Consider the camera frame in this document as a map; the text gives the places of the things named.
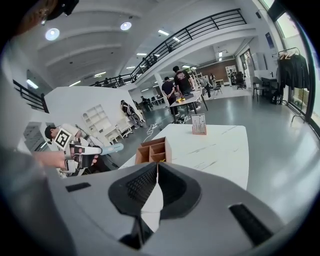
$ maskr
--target white wall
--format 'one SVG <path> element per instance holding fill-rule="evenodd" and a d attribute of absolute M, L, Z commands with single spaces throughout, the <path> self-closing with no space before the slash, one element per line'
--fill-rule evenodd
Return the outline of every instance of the white wall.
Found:
<path fill-rule="evenodd" d="M 134 101 L 138 103 L 142 102 L 142 99 L 141 99 L 142 93 L 139 88 L 129 90 L 129 94 Z"/>
<path fill-rule="evenodd" d="M 56 125 L 64 123 L 79 125 L 88 133 L 89 128 L 82 116 L 94 106 L 102 105 L 113 126 L 126 117 L 120 108 L 121 100 L 126 101 L 138 111 L 129 92 L 121 89 L 89 86 L 58 87 L 44 98 Z"/>

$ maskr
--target white shelving unit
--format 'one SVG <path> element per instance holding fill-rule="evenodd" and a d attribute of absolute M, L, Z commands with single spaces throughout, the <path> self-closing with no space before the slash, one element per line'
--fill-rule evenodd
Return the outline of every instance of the white shelving unit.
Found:
<path fill-rule="evenodd" d="M 100 139 L 106 146 L 110 145 L 108 134 L 116 128 L 112 126 L 100 104 L 84 112 L 82 118 L 94 137 Z"/>

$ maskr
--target white table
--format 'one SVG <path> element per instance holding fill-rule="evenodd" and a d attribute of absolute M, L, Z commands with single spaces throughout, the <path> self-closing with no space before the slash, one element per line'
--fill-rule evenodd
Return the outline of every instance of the white table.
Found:
<path fill-rule="evenodd" d="M 169 124 L 154 139 L 166 137 L 172 163 L 226 178 L 247 189 L 249 148 L 244 126 L 207 125 L 207 135 L 192 134 L 191 124 Z M 120 168 L 135 165 L 136 155 Z"/>

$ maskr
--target metal railing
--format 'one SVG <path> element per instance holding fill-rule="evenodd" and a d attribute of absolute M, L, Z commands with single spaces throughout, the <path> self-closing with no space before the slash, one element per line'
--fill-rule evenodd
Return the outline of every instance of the metal railing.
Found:
<path fill-rule="evenodd" d="M 219 12 L 208 17 L 202 18 L 177 33 L 169 36 L 165 41 L 159 44 L 152 52 L 145 56 L 140 64 L 133 70 L 131 74 L 121 75 L 119 82 L 119 76 L 112 77 L 112 86 L 100 81 L 90 86 L 103 86 L 109 88 L 117 88 L 125 85 L 129 82 L 135 82 L 143 73 L 145 73 L 152 65 L 157 63 L 159 60 L 176 50 L 177 48 L 187 44 L 188 42 L 204 36 L 208 33 L 247 24 L 244 17 L 240 13 L 240 8 Z"/>
<path fill-rule="evenodd" d="M 46 113 L 49 113 L 48 107 L 45 101 L 45 95 L 42 93 L 41 96 L 33 93 L 32 91 L 28 90 L 24 86 L 22 86 L 20 83 L 18 83 L 16 80 L 13 80 L 14 83 L 14 89 L 16 89 L 20 96 L 25 99 L 27 104 L 31 106 L 31 108 L 42 110 Z"/>

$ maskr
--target wooden organizer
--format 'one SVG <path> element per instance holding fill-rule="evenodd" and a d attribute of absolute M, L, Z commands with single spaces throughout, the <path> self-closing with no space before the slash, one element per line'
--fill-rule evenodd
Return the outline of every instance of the wooden organizer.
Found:
<path fill-rule="evenodd" d="M 151 162 L 172 162 L 171 148 L 166 137 L 144 142 L 138 147 L 135 164 Z"/>

